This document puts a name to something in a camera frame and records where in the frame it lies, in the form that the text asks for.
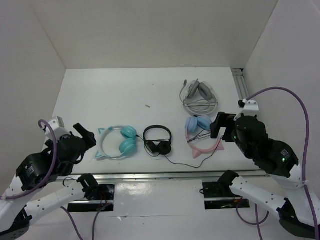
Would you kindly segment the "teal cat-ear headphones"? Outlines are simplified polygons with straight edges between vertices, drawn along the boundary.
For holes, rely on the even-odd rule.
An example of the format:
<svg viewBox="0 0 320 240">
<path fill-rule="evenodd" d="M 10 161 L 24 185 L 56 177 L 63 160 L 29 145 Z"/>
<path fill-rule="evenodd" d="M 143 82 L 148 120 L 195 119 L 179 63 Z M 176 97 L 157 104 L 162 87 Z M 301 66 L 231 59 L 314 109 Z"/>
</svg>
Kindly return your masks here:
<svg viewBox="0 0 320 240">
<path fill-rule="evenodd" d="M 124 137 L 124 141 L 119 145 L 119 155 L 106 154 L 103 149 L 103 142 L 106 137 L 113 131 L 119 131 Z M 137 131 L 129 125 L 115 125 L 108 128 L 98 128 L 99 139 L 96 143 L 97 151 L 94 159 L 100 160 L 106 158 L 113 161 L 119 161 L 132 156 L 137 151 Z"/>
</svg>

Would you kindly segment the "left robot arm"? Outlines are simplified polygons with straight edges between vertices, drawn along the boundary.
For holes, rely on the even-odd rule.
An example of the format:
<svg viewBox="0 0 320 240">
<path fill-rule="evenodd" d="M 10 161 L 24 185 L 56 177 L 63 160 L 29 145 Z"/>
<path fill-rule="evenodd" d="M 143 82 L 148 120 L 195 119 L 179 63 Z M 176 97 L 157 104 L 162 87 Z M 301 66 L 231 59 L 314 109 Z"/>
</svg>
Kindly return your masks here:
<svg viewBox="0 0 320 240">
<path fill-rule="evenodd" d="M 0 238 L 16 240 L 22 237 L 40 218 L 75 200 L 92 200 L 99 193 L 99 184 L 91 173 L 82 174 L 70 185 L 32 201 L 32 198 L 59 177 L 67 177 L 79 164 L 85 153 L 95 147 L 93 132 L 80 123 L 73 128 L 80 134 L 73 135 L 57 120 L 38 121 L 39 127 L 49 138 L 46 149 L 33 153 L 17 168 L 11 184 L 0 197 Z"/>
</svg>

